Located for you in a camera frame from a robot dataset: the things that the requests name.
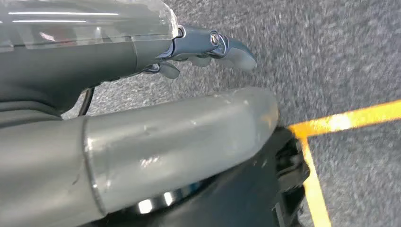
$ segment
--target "asphalt ground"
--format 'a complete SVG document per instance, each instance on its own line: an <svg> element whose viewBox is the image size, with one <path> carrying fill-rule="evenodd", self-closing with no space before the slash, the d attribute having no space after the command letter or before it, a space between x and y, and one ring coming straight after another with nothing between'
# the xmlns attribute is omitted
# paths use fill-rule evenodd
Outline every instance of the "asphalt ground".
<svg viewBox="0 0 401 227"><path fill-rule="evenodd" d="M401 1L165 2L180 24L246 43L258 68L245 73L184 62L175 64L181 69L176 80L138 75L104 83L90 115L246 86L275 93L282 125L401 99ZM401 226L400 126L395 121L308 139L332 226ZM306 203L301 221L313 226Z"/></svg>

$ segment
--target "yellow painted line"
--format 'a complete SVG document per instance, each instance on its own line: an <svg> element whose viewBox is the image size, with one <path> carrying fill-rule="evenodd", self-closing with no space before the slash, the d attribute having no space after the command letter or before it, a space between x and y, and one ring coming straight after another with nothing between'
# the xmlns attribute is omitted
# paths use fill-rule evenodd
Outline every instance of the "yellow painted line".
<svg viewBox="0 0 401 227"><path fill-rule="evenodd" d="M295 136L300 139L305 161L309 165L310 176L304 182L304 187L315 227L331 227L331 222L307 138L399 119L401 119L401 100L289 126Z"/></svg>
<svg viewBox="0 0 401 227"><path fill-rule="evenodd" d="M300 139L305 162L309 166L310 174L304 182L305 196L308 201L309 210L315 227L331 227L329 213L323 198L322 188L317 178L316 169L309 149L308 139Z"/></svg>
<svg viewBox="0 0 401 227"><path fill-rule="evenodd" d="M307 138L398 119L401 119L401 100L301 122L289 128L298 138Z"/></svg>

